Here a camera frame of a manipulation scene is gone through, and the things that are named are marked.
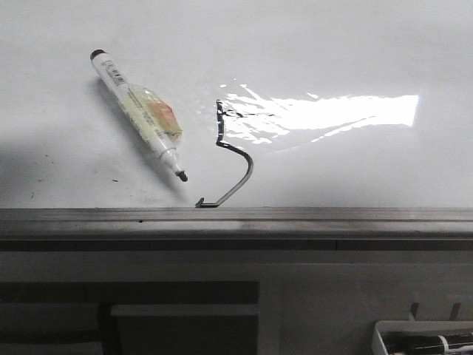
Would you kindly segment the black capped whiteboard marker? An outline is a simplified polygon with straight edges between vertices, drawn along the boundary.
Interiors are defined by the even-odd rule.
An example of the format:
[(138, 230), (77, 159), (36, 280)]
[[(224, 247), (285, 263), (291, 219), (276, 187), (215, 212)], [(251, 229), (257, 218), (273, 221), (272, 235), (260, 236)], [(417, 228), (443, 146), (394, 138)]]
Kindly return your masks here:
[(472, 332), (463, 334), (392, 335), (384, 340), (388, 354), (472, 354)]

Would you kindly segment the white marker tray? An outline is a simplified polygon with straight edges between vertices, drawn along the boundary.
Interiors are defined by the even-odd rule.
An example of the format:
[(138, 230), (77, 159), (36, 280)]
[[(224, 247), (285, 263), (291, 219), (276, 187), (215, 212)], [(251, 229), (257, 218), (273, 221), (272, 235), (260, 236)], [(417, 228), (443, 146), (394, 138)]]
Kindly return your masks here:
[(393, 321), (375, 324), (374, 354), (471, 354), (471, 321)]

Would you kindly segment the white whiteboard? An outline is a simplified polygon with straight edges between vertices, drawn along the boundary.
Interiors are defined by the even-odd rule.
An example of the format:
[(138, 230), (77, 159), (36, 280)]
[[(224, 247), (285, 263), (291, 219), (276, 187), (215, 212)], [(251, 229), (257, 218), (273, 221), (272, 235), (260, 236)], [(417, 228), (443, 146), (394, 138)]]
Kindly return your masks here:
[[(172, 109), (188, 180), (91, 64)], [(472, 247), (470, 1), (3, 1), (1, 243)]]

